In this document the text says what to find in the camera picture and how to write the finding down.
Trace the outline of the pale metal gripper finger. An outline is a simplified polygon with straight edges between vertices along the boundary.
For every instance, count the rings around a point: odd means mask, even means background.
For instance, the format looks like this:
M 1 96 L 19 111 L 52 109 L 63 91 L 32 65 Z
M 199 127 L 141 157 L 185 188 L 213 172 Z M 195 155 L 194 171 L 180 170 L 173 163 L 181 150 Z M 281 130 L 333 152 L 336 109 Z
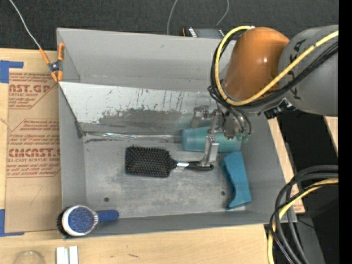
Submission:
M 193 117 L 190 122 L 192 129 L 199 127 L 208 127 L 211 123 L 209 106 L 197 106 L 193 110 Z
M 202 160 L 199 162 L 201 167 L 209 167 L 211 163 L 216 161 L 217 153 L 219 148 L 219 142 L 216 140 L 215 136 L 206 136 L 205 141 L 205 153 Z

